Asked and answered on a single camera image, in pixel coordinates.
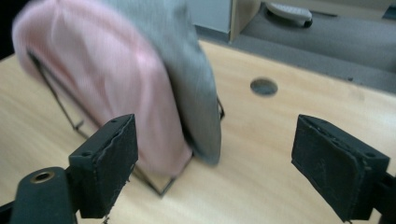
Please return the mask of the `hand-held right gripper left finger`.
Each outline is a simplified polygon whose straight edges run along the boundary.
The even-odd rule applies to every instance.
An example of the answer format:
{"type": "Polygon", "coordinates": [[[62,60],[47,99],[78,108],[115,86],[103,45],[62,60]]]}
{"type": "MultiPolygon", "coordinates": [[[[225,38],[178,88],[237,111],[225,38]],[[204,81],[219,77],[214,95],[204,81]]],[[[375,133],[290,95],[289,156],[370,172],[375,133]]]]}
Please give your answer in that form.
{"type": "Polygon", "coordinates": [[[69,156],[73,204],[83,218],[110,213],[137,160],[133,114],[110,120],[69,156]]]}

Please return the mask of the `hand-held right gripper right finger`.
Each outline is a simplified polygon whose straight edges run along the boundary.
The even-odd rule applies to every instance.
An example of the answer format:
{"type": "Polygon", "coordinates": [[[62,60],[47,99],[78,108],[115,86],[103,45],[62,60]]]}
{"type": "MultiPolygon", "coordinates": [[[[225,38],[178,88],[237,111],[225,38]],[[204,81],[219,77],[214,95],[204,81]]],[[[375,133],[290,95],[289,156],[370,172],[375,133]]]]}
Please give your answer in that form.
{"type": "Polygon", "coordinates": [[[389,157],[330,122],[300,115],[291,163],[339,218],[390,221],[389,157]]]}

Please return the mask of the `pink beanie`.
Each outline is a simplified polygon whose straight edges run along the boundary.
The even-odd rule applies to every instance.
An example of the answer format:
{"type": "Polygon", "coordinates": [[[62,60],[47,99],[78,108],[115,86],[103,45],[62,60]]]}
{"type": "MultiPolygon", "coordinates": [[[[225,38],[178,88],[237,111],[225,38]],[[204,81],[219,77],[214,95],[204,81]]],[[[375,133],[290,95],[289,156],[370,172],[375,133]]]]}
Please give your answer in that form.
{"type": "Polygon", "coordinates": [[[164,65],[145,37],[99,0],[32,0],[13,22],[26,73],[37,58],[52,87],[93,127],[135,116],[141,168],[177,176],[191,158],[164,65]]]}

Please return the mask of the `grey beanie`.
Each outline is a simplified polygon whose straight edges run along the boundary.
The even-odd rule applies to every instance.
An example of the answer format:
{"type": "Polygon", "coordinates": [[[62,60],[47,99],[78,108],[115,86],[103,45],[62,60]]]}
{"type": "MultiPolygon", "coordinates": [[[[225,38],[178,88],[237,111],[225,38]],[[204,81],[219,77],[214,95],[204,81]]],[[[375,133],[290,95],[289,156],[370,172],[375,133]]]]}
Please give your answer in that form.
{"type": "Polygon", "coordinates": [[[211,65],[202,51],[186,0],[102,0],[126,17],[163,60],[183,131],[193,154],[219,163],[219,105],[211,65]]]}

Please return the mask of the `round grey table grommet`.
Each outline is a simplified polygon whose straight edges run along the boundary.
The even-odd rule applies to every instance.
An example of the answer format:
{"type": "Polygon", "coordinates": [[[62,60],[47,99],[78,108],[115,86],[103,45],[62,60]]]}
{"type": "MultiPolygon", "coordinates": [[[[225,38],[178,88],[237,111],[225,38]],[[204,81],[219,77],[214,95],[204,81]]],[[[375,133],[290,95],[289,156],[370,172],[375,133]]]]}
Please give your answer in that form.
{"type": "Polygon", "coordinates": [[[269,97],[276,95],[278,86],[271,79],[258,77],[250,82],[250,89],[257,95],[269,97]]]}

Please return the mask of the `grey object under desk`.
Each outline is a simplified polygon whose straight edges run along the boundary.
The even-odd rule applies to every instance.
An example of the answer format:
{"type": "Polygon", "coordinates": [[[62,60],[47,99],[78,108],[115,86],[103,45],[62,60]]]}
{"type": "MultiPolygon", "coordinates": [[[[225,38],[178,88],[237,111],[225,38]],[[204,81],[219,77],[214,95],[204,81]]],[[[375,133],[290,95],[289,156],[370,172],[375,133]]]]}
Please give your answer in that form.
{"type": "Polygon", "coordinates": [[[304,23],[304,28],[309,28],[313,24],[312,13],[306,8],[276,3],[266,3],[265,6],[270,14],[292,21],[302,21],[304,23]]]}

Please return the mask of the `white panel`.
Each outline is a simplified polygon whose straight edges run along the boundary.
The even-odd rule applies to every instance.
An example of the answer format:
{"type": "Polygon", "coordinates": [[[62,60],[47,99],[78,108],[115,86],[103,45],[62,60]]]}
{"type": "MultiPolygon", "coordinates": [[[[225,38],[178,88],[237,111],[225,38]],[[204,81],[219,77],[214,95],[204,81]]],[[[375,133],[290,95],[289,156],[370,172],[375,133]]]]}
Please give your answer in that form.
{"type": "Polygon", "coordinates": [[[194,25],[228,34],[232,0],[187,0],[194,25]]]}

